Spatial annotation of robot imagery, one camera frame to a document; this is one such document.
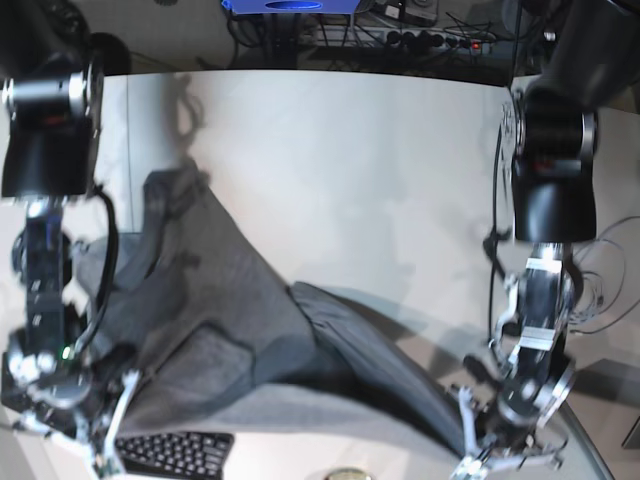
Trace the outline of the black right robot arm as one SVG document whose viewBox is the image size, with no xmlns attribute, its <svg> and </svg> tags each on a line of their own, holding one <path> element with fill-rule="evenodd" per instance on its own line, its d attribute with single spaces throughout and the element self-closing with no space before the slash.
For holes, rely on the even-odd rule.
<svg viewBox="0 0 640 480">
<path fill-rule="evenodd" d="M 73 3 L 2 3 L 1 84 L 9 122 L 1 196 L 25 210 L 12 248 L 24 322 L 9 333 L 2 355 L 1 401 L 22 415 L 24 429 L 99 446 L 123 409 L 132 351 L 119 348 L 102 361 L 89 351 L 113 291 L 119 239 L 112 200 L 94 177 L 102 59 Z M 72 244 L 63 214 L 84 198 L 103 202 L 108 236 L 98 291 L 80 314 L 64 299 Z"/>
</svg>

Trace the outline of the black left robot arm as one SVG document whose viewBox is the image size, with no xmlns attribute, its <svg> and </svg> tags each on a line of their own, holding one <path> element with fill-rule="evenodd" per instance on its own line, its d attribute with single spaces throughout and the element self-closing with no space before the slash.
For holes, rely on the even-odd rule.
<svg viewBox="0 0 640 480">
<path fill-rule="evenodd" d="M 597 233 L 598 111 L 638 74 L 638 3 L 573 1 L 548 64 L 506 106 L 497 156 L 507 161 L 513 223 L 484 249 L 495 259 L 498 243 L 514 239 L 532 251 L 523 272 L 503 278 L 508 307 L 489 342 L 494 399 L 475 410 L 467 393 L 459 397 L 472 457 L 543 454 L 535 431 L 566 399 L 574 371 L 564 351 L 583 293 L 573 248 Z"/>
</svg>

